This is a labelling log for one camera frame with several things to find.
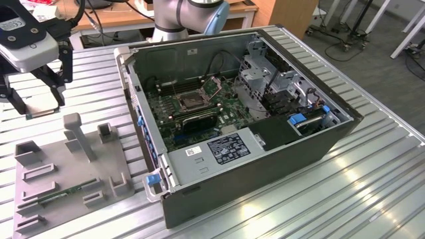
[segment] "vertical post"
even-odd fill
[[[378,13],[376,14],[369,26],[368,26],[368,29],[365,31],[366,34],[369,34],[372,31],[373,31],[373,28],[376,27],[384,13],[385,13],[385,10],[386,10],[386,7],[388,7],[388,4],[390,3],[392,0],[385,0],[385,2],[382,3],[382,6],[378,10]]]
[[[418,31],[421,30],[422,26],[425,24],[425,16],[422,17],[422,19],[420,20],[420,22],[417,23],[416,27],[413,28],[412,32],[409,33],[409,35],[406,36],[406,38],[404,39],[402,43],[400,44],[400,46],[397,47],[396,51],[392,54],[392,58],[396,59],[397,56],[400,55],[401,51],[405,49],[406,45],[409,44],[412,38],[416,36],[416,34],[418,33]]]
[[[88,161],[96,160],[96,154],[91,148],[91,144],[81,131],[81,117],[79,113],[73,113],[64,116],[64,128],[73,132],[73,135],[80,143],[80,146],[88,157]]]
[[[350,5],[348,6],[346,10],[345,10],[345,13],[342,15],[342,18],[341,18],[341,23],[345,23],[346,22],[346,19],[349,18],[350,14],[352,14],[352,11],[354,9],[354,6],[357,4],[357,1],[358,0],[352,0],[352,3]]]
[[[421,17],[422,13],[425,11],[425,4],[424,6],[421,7],[420,11],[417,12],[417,14],[414,15],[412,21],[409,22],[409,24],[406,25],[405,29],[402,30],[402,32],[408,32],[413,26],[413,24],[417,22],[418,18]]]
[[[324,20],[325,27],[328,26],[328,24],[330,22],[330,19],[333,17],[333,14],[334,14],[334,11],[336,11],[338,5],[340,5],[340,0],[333,0],[332,6],[329,8],[329,11],[326,13],[326,17],[325,17],[325,20]]]

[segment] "metal bracket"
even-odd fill
[[[147,173],[143,175],[143,182],[144,182],[144,187],[145,187],[145,191],[147,191],[147,197],[148,197],[148,200],[149,202],[155,203],[157,201],[161,200],[161,197],[168,194],[169,192],[168,191],[163,191],[161,193],[156,194],[155,192],[152,192],[152,188],[148,184],[148,176],[152,176],[152,175],[156,175],[156,174],[160,174],[161,175],[161,168],[157,168],[155,171],[152,171],[151,173]]]

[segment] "barcode sticker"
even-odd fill
[[[197,153],[201,153],[201,147],[194,147],[194,148],[189,148],[186,149],[186,155],[188,156],[192,156],[192,155],[196,155]]]

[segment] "circuit board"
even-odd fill
[[[222,135],[225,131],[221,129],[226,126],[240,129],[254,122],[242,102],[234,95],[233,80],[224,80],[220,87],[221,89],[216,82],[206,81],[201,89],[170,96],[147,93],[151,110],[169,152]],[[217,115],[214,126],[190,134],[182,133],[184,121],[208,114]]]

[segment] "aluminum extrusion table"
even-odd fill
[[[25,120],[9,105],[0,122],[0,239],[12,235],[17,142],[64,139],[61,115],[79,112],[83,130],[119,129],[137,193],[33,238],[422,238],[424,136],[285,30],[264,30],[365,116],[321,161],[181,226],[165,229],[160,203],[147,200],[147,172],[113,61],[113,48],[75,53],[75,82],[61,112]],[[21,96],[47,92],[31,75],[11,77]]]

